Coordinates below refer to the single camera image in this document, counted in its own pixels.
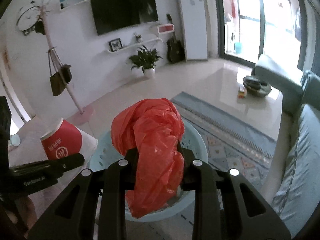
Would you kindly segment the left hand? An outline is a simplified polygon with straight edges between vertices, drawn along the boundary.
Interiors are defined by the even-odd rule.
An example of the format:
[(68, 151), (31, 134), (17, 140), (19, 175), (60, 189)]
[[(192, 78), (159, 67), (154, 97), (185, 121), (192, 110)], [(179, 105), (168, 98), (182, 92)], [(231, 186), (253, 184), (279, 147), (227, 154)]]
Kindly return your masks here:
[(17, 212), (12, 212), (11, 210), (6, 211), (9, 219), (13, 222), (13, 224), (17, 224), (17, 214), (19, 214), (27, 228), (31, 229), (37, 221), (35, 206), (33, 202), (29, 197), (22, 197), (20, 199), (14, 200), (14, 203), (15, 207), (17, 208)]

